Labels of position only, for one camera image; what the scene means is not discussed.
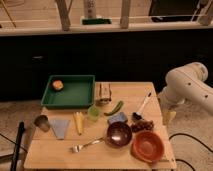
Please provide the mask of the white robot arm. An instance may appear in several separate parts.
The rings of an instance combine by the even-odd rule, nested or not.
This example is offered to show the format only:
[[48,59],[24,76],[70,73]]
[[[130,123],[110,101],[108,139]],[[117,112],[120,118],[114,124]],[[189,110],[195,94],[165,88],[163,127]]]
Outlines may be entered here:
[[213,87],[205,84],[206,66],[192,62],[170,70],[165,77],[166,86],[158,94],[162,122],[168,125],[176,116],[174,108],[190,100],[213,115]]

